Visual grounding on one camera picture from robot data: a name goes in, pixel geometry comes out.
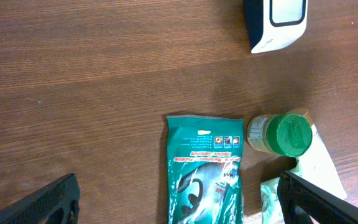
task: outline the wooden table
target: wooden table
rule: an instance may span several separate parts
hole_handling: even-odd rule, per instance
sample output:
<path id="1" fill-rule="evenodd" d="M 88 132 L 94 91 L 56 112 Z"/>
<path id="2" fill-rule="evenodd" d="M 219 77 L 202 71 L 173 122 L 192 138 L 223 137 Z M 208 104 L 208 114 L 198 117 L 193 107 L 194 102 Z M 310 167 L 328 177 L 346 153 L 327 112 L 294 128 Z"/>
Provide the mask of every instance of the wooden table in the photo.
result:
<path id="1" fill-rule="evenodd" d="M 165 223 L 168 114 L 309 108 L 358 207 L 358 1 L 310 1 L 303 37 L 252 55 L 240 0 L 0 1 L 0 209 L 74 172 L 80 223 Z M 247 221 L 295 165 L 246 145 Z"/>

